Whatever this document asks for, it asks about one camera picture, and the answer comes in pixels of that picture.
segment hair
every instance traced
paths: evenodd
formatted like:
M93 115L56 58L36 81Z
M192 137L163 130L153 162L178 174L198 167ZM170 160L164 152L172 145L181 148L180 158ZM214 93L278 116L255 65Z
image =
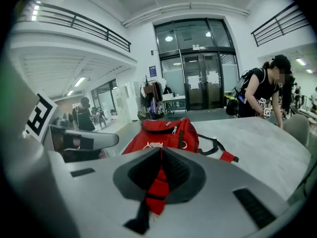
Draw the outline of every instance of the hair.
M272 61L271 63L266 61L262 66L263 69L273 69L274 67L275 67L274 61Z
M82 105L88 104L88 103L89 103L89 99L88 99L87 97L84 97L84 98L82 98L82 99L80 100L80 103L81 103Z

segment metal railing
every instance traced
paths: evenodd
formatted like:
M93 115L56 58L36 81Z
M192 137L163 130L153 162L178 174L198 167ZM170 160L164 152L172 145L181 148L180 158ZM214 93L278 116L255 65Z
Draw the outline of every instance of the metal railing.
M262 24L251 34L257 46L272 41L280 36L293 32L310 23L295 3L290 4L277 15Z
M97 36L130 52L131 43L122 36L86 16L56 5L33 3L23 11L17 22L41 22L70 27Z

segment red backpack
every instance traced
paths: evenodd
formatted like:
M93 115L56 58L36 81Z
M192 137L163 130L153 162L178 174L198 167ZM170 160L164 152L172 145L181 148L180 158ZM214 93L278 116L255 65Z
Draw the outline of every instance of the red backpack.
M203 152L199 149L198 137L213 141L213 149ZM223 150L221 160L238 162L238 158L225 151L224 147L216 140L197 134L188 118L177 121L146 120L141 125L141 131L134 137L122 154L128 154L150 147L173 147L190 151L196 154L210 155L218 150ZM152 186L147 191L146 203L150 211L161 214L164 209L164 199L169 194L168 182L165 173L160 171Z

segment blue sign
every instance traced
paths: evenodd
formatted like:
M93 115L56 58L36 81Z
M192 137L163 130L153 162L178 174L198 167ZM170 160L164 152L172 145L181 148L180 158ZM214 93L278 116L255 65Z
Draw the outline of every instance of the blue sign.
M154 66L150 66L149 69L150 69L150 77L155 77L157 75L156 66L155 65Z

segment gray chair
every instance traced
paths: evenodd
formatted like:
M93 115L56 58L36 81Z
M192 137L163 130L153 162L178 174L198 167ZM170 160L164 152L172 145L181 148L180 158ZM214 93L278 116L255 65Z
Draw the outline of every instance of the gray chair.
M283 129L295 137L302 145L307 147L309 139L308 119L300 114L293 115L283 124Z

